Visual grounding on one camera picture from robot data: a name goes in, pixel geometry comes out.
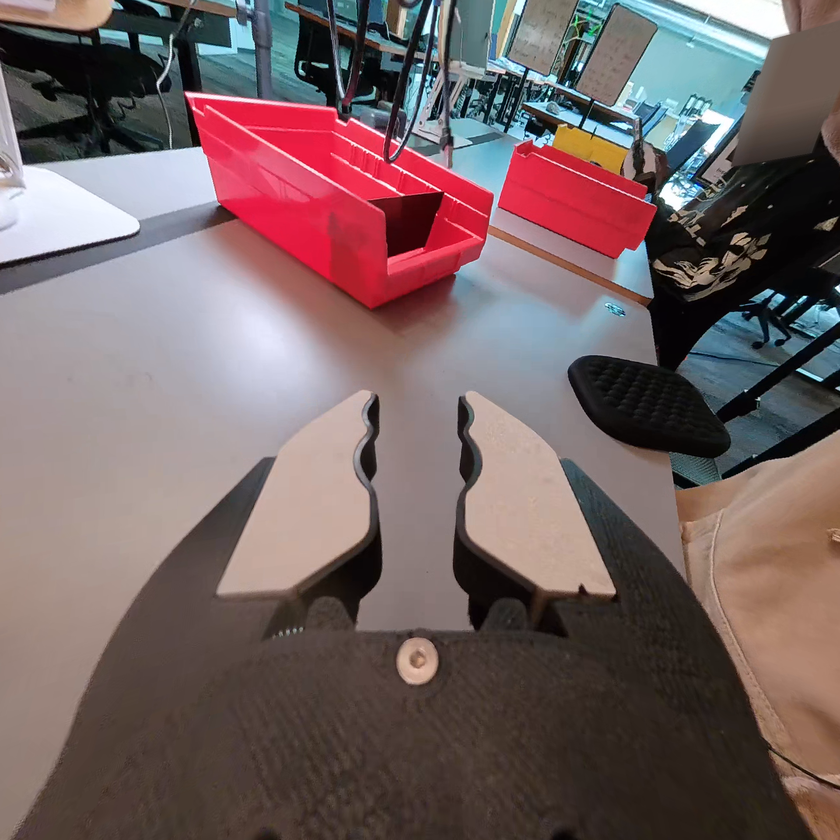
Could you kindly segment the red plastic bin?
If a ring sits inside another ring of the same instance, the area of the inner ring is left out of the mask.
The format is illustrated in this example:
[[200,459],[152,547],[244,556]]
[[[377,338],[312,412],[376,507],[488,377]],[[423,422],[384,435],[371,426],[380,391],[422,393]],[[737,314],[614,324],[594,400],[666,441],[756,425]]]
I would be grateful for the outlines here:
[[656,214],[643,184],[531,141],[515,146],[498,207],[613,259],[642,244]]
[[[218,202],[369,309],[478,259],[494,194],[335,110],[189,91]],[[373,198],[444,192],[425,248],[388,258]]]

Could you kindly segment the person's beige hoodie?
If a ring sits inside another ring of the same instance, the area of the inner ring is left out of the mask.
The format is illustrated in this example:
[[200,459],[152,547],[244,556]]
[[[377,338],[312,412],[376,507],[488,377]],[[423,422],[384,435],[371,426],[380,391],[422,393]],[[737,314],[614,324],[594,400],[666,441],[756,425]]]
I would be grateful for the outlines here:
[[785,791],[838,839],[839,433],[675,497],[689,586]]

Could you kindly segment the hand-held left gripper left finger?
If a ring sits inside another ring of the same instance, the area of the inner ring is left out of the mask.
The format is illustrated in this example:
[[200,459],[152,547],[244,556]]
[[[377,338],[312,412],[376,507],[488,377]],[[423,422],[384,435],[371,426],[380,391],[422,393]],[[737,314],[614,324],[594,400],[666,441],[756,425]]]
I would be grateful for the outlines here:
[[283,444],[217,585],[222,599],[302,596],[364,551],[378,530],[362,455],[379,402],[356,392]]

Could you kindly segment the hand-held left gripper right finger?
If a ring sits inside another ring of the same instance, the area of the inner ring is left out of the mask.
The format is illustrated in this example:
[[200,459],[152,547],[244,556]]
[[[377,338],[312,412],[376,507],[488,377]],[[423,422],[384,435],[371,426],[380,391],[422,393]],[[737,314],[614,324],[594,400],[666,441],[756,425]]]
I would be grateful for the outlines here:
[[611,601],[616,587],[557,453],[478,392],[464,394],[459,408],[472,464],[458,500],[465,547],[530,601]]

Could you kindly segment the whiteboard on stand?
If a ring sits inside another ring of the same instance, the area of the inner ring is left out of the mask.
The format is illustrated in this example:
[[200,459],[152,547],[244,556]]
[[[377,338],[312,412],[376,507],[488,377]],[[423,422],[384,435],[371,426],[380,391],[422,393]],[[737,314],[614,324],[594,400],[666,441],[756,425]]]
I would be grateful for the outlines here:
[[543,77],[552,74],[578,4],[578,1],[525,2],[507,58]]
[[575,84],[577,92],[607,107],[615,106],[657,32],[656,22],[616,3]]

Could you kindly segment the yellow plastic bin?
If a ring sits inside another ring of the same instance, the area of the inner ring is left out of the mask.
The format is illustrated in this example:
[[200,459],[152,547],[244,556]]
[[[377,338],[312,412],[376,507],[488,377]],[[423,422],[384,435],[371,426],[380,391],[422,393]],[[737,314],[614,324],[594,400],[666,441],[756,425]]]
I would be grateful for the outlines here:
[[626,158],[631,153],[628,148],[566,123],[557,126],[552,146],[616,175],[622,173]]

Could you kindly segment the white board stand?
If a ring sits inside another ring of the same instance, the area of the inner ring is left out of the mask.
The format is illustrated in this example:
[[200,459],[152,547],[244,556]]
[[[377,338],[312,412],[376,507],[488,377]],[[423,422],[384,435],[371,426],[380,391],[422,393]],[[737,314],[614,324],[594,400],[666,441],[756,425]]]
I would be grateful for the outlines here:
[[67,178],[24,165],[1,78],[1,267],[132,237],[140,221]]
[[[431,144],[436,151],[443,149],[445,129],[445,93],[449,92],[450,109],[460,113],[458,101],[463,92],[467,98],[475,92],[477,82],[487,81],[486,72],[479,72],[472,67],[456,62],[455,67],[448,72],[448,79],[444,79],[443,71],[439,70],[430,91],[424,94],[423,106],[413,127],[413,135]],[[460,118],[456,114],[450,119],[451,141],[455,150],[468,147],[493,132],[478,119]]]

